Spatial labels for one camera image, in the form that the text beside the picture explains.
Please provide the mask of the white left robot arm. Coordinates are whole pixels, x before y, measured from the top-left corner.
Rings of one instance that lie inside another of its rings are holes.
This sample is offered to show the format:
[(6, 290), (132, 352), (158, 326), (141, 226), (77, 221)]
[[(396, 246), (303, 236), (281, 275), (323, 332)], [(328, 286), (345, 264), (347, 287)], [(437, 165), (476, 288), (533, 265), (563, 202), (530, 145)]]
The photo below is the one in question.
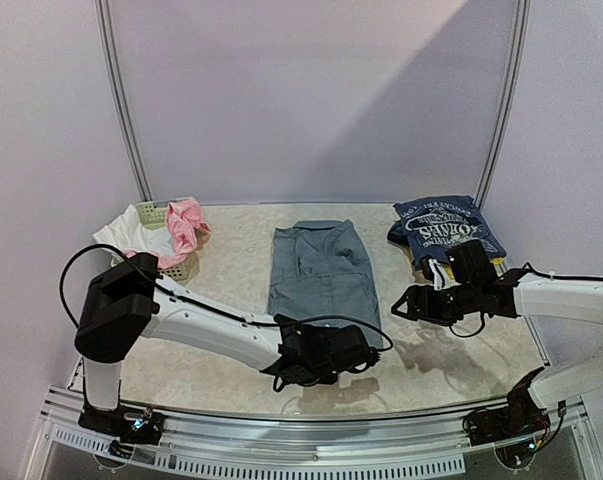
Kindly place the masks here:
[(187, 345), (274, 377), (278, 387), (334, 380), (333, 327), (256, 315), (188, 292), (138, 254), (95, 276), (75, 348), (84, 359), (84, 393), (92, 419), (109, 434), (129, 426), (120, 405), (122, 363), (139, 338)]

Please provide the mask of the grey garment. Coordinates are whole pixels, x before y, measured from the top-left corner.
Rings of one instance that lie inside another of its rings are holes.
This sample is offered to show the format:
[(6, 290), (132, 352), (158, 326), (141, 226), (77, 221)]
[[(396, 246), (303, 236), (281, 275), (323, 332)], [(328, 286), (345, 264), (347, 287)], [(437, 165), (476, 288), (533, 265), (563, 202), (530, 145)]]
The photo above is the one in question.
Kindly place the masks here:
[(334, 327), (352, 317), (366, 324), (371, 346), (383, 346), (371, 261), (351, 221), (299, 221), (274, 231), (267, 313), (321, 316), (321, 325)]

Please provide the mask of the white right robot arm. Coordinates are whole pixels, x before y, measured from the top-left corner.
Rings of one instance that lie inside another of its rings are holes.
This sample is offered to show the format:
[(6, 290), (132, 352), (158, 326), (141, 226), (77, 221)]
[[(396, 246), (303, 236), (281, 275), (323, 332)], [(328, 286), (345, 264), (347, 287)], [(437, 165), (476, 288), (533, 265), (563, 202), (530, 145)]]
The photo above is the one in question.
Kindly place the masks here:
[(391, 307), (412, 321), (451, 327), (469, 314), (531, 320), (549, 365), (512, 389), (498, 427), (518, 436), (537, 409), (603, 388), (603, 277), (558, 276), (531, 268), (458, 273), (454, 284), (412, 285)]

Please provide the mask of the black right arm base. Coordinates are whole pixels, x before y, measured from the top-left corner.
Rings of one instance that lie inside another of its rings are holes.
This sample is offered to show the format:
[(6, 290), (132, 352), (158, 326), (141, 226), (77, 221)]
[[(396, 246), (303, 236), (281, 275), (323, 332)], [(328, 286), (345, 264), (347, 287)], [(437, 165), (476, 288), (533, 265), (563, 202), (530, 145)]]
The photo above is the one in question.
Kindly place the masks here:
[(532, 399), (532, 382), (545, 370), (539, 367), (519, 380), (506, 396), (507, 404), (498, 409), (478, 408), (462, 420), (462, 428), (469, 436), (472, 446), (496, 442), (524, 433), (532, 433), (537, 427), (544, 429), (540, 440), (527, 447), (530, 453), (537, 453), (551, 443), (564, 423), (567, 413), (566, 401), (558, 403), (559, 423), (552, 434), (550, 417), (545, 407), (539, 407)]

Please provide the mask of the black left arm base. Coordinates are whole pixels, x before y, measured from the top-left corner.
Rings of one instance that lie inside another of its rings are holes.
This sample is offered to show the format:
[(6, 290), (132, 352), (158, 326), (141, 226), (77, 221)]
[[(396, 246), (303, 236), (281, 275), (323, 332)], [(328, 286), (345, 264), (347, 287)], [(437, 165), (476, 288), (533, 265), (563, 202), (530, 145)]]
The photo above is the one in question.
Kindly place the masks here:
[(152, 407), (132, 408), (118, 404), (114, 410), (100, 410), (84, 401), (78, 425), (112, 436), (124, 444), (158, 445), (166, 416)]

